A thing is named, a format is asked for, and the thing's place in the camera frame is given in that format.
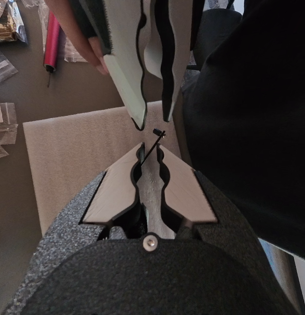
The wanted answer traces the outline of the large clear plastic bag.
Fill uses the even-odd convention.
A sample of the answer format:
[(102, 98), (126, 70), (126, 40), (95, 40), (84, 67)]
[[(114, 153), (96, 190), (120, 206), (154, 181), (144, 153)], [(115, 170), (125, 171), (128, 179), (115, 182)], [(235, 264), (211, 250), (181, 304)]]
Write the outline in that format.
[[(38, 15), (42, 29), (43, 52), (45, 52), (49, 16), (48, 6), (43, 0), (22, 0), (22, 3), (26, 8), (31, 8), (35, 6), (38, 7)], [(58, 57), (64, 58), (66, 62), (86, 62), (86, 60), (81, 57), (81, 55), (74, 48), (71, 41), (65, 35), (63, 30), (60, 30)]]

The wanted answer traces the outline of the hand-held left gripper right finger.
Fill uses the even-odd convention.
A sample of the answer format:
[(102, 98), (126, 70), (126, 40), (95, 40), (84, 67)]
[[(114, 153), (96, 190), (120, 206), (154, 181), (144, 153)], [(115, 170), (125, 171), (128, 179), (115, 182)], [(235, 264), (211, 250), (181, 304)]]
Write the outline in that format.
[(217, 223), (214, 211), (195, 175), (195, 170), (166, 147), (158, 144), (157, 161), (161, 190), (161, 218), (166, 225)]

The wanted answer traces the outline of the white foam sheet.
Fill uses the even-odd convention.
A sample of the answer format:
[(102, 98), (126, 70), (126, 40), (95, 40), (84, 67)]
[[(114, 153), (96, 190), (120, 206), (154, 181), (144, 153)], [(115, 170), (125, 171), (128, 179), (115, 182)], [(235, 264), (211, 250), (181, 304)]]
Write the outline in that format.
[(42, 235), (60, 211), (100, 172), (141, 142), (145, 154), (160, 144), (181, 158), (173, 120), (163, 121), (161, 101), (147, 104), (143, 131), (125, 107), (23, 123)]

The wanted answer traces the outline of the person's black clothing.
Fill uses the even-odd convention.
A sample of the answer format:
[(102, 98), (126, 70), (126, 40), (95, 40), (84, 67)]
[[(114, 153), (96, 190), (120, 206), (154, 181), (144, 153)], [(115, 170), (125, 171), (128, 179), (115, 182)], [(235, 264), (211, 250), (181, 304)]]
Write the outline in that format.
[(305, 259), (305, 1), (244, 1), (186, 88), (193, 166), (258, 237)]

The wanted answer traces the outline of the silver foil bag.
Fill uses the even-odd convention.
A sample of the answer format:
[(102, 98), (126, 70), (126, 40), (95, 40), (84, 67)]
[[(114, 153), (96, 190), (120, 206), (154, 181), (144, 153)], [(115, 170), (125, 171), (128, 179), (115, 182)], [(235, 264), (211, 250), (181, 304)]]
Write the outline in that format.
[(17, 2), (14, 0), (0, 0), (0, 43), (18, 40), (28, 43)]

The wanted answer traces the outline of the person's right hand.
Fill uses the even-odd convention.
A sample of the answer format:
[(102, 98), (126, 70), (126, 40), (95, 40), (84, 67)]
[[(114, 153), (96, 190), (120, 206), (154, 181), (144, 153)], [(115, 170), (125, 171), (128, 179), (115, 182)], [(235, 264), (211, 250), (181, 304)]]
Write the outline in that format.
[(66, 36), (78, 53), (101, 74), (109, 74), (97, 36), (87, 38), (81, 31), (68, 0), (46, 0)]

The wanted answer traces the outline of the small labelled nut bag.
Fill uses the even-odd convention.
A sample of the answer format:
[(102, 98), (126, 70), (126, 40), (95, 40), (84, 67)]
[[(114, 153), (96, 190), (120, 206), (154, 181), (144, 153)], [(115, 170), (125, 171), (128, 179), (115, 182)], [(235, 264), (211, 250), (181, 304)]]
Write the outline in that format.
[(0, 82), (12, 77), (18, 73), (18, 70), (12, 63), (0, 52)]

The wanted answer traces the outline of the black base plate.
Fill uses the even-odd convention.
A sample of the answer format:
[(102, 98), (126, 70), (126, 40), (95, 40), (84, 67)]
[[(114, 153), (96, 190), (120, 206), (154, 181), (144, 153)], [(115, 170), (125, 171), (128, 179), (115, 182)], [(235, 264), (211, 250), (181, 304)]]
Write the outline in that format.
[(159, 141), (161, 140), (161, 136), (158, 137), (158, 139), (155, 141), (155, 143), (153, 144), (153, 146), (150, 148), (150, 150), (148, 151), (148, 153), (146, 154), (146, 156), (144, 157), (143, 161), (141, 162), (141, 166), (145, 163), (145, 161), (147, 160), (147, 158), (149, 157), (149, 155), (152, 153), (152, 151), (155, 149), (155, 147), (157, 146), (157, 144), (159, 143)]

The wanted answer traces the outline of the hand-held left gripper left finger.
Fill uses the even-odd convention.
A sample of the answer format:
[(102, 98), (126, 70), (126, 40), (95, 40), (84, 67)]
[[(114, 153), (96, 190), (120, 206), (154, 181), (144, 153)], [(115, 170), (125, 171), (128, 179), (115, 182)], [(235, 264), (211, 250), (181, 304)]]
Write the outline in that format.
[(142, 176), (145, 143), (141, 142), (109, 166), (87, 211), (84, 224), (136, 225), (141, 216), (137, 185)]

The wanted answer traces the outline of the magenta electric screwdriver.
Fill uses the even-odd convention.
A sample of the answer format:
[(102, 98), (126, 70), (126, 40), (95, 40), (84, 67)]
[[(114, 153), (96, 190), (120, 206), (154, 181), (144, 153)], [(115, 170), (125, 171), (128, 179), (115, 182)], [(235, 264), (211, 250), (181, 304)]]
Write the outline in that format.
[(53, 14), (49, 11), (48, 15), (48, 27), (47, 27), (47, 37), (44, 52), (44, 62), (43, 65), (48, 73), (48, 83), (47, 87), (50, 85), (51, 74), (56, 71), (58, 52), (59, 52), (59, 37), (60, 37), (60, 24)]

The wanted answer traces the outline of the pile of small screw bags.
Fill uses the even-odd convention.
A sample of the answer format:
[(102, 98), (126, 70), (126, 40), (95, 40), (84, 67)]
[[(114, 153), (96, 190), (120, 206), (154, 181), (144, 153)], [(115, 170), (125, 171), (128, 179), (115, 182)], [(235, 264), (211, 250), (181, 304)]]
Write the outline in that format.
[(0, 158), (9, 154), (3, 145), (16, 143), (18, 123), (14, 103), (0, 103)]

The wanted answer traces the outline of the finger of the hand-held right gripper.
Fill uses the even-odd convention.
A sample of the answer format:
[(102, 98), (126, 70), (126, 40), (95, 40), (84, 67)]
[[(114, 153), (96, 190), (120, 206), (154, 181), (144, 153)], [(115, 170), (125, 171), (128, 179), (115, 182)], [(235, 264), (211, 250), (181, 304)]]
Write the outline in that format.
[(135, 127), (143, 130), (147, 115), (139, 52), (139, 34), (147, 21), (143, 1), (108, 0), (104, 7), (111, 43), (111, 53), (104, 61)]
[(163, 81), (163, 120), (169, 122), (190, 59), (193, 1), (143, 1), (143, 12), (147, 18), (144, 65)]

